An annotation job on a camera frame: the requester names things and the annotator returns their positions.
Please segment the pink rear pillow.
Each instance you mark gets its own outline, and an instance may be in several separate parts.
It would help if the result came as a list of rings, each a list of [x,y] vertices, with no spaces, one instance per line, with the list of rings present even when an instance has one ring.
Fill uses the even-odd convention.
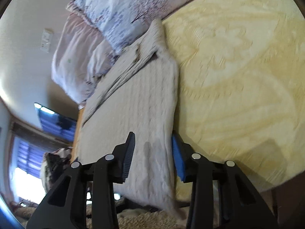
[[[102,33],[70,14],[52,60],[52,80],[83,108],[102,76],[115,63],[115,54]]]

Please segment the yellow patterned bed sheet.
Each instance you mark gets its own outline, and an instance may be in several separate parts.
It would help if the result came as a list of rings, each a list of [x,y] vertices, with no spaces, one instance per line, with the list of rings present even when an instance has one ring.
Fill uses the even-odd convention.
[[[194,0],[163,21],[174,128],[260,192],[304,171],[304,17],[293,0]]]

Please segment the pink floral front pillow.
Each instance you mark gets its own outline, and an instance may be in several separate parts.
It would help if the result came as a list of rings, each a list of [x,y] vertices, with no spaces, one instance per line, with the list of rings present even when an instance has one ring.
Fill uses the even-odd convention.
[[[164,19],[192,0],[72,0],[66,9],[101,31],[119,53],[135,42],[154,19]]]

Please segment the blue window curtain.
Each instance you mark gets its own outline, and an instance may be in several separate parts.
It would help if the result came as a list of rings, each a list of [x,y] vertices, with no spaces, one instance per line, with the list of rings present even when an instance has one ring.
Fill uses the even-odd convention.
[[[17,147],[17,167],[33,177],[40,178],[43,156],[48,150],[20,138],[15,138],[14,142]]]

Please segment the white wall switch plate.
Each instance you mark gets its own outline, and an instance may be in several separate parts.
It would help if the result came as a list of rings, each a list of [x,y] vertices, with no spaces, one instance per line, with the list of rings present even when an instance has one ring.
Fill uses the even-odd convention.
[[[41,37],[41,43],[40,43],[41,51],[49,53],[52,37],[53,37],[53,32],[45,28],[42,32],[42,37]]]

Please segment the dark flat screen television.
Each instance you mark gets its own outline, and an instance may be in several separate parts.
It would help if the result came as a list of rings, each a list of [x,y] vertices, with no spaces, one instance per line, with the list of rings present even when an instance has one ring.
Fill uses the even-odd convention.
[[[73,142],[76,131],[76,120],[63,116],[35,102],[35,110],[42,130],[66,142]]]

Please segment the beige cable knit sweater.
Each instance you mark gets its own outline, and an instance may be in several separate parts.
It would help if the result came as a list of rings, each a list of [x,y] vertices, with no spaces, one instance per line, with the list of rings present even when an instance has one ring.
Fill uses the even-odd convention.
[[[130,172],[114,191],[180,218],[171,140],[178,78],[163,25],[156,19],[123,50],[87,100],[76,155],[83,164],[96,162],[133,132],[136,146]]]

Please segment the pile of clothes by window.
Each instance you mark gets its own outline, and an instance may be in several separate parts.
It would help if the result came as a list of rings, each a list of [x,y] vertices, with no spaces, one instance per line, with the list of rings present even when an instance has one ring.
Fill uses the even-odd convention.
[[[69,166],[71,150],[71,147],[60,148],[54,152],[45,152],[43,154],[40,179],[46,193],[51,190],[53,184],[55,184],[64,170]]]

